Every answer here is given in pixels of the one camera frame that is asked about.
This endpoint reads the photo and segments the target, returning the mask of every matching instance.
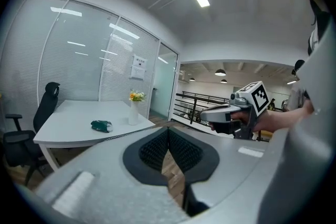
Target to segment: floor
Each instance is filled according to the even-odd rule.
[[[155,127],[161,127],[161,126],[185,127],[184,125],[181,125],[177,122],[174,121],[167,122],[166,120],[151,114],[149,116],[149,120],[155,124]],[[72,148],[71,150],[65,148],[53,148],[52,152],[55,155],[55,157],[64,165],[68,161],[72,160],[73,158],[84,152],[86,149],[87,147]],[[29,167],[21,167],[21,166],[9,167],[8,165],[6,165],[5,159],[3,160],[3,163],[5,164],[7,171],[11,176],[11,178],[13,179],[13,181],[17,184],[23,185]],[[46,165],[43,168],[44,170],[42,172],[46,176],[50,175],[53,172],[53,170],[49,165]],[[184,175],[179,169],[176,162],[174,161],[170,152],[167,152],[166,157],[163,161],[162,174],[167,177],[170,194],[172,195],[174,200],[180,206],[182,206],[183,194],[184,194]],[[34,190],[42,181],[43,177],[38,172],[34,172],[28,183],[28,188]]]

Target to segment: black office chair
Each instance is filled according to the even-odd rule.
[[[36,133],[55,110],[58,101],[58,86],[59,84],[56,82],[50,82],[46,85],[46,92],[42,97],[40,106],[38,107],[33,120],[33,126]],[[22,119],[22,116],[19,114],[7,114],[5,117],[7,119],[13,119],[17,128],[17,131],[4,134],[3,150],[5,157],[8,165],[11,167],[18,165],[30,166],[25,179],[25,186],[27,186],[29,179],[35,170],[38,170],[44,177],[39,168],[48,162],[46,160],[39,160],[39,158],[43,156],[43,153],[39,145],[35,144],[33,141],[36,133],[31,130],[21,130],[18,119]]]

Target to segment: white vase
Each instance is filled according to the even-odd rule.
[[[139,118],[139,101],[131,101],[130,115],[128,118],[128,123],[130,125],[137,125]]]

